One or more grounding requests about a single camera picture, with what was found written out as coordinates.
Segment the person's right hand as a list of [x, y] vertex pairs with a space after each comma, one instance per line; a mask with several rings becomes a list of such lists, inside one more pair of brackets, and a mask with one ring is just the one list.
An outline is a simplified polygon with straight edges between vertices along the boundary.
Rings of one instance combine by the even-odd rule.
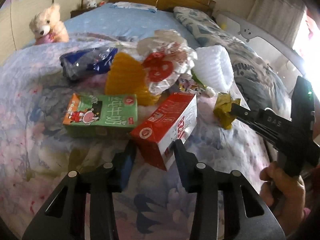
[[310, 214], [310, 209], [305, 207], [306, 191], [302, 177], [288, 176], [274, 161], [260, 172], [260, 179], [264, 182], [260, 196], [267, 206], [271, 207], [274, 204], [271, 182], [274, 182], [283, 194], [283, 200], [279, 202], [279, 207], [273, 211], [273, 214], [285, 235], [290, 235]]

